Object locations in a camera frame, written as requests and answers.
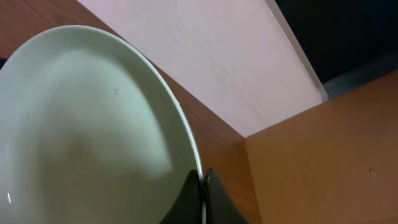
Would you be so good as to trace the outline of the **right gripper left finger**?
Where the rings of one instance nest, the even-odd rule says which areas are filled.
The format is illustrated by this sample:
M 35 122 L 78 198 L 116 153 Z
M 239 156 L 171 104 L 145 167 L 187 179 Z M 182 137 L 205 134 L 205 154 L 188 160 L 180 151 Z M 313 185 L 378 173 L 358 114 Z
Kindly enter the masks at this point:
M 160 224 L 202 224 L 202 190 L 197 170 L 191 170 L 183 187 Z

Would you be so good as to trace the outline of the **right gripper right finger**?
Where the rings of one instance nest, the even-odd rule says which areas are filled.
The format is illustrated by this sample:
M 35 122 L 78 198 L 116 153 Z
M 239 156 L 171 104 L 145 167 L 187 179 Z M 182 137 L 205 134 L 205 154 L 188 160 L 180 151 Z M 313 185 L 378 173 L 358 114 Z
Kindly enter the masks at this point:
M 249 224 L 212 168 L 206 172 L 204 188 L 207 224 Z

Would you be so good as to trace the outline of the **pale green plate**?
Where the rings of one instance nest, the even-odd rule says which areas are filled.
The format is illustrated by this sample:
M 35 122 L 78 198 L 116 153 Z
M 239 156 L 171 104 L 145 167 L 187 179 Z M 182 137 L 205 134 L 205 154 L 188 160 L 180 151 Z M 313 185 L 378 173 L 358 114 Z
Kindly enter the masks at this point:
M 1 68 L 2 223 L 159 223 L 191 170 L 178 100 L 119 37 L 55 27 Z

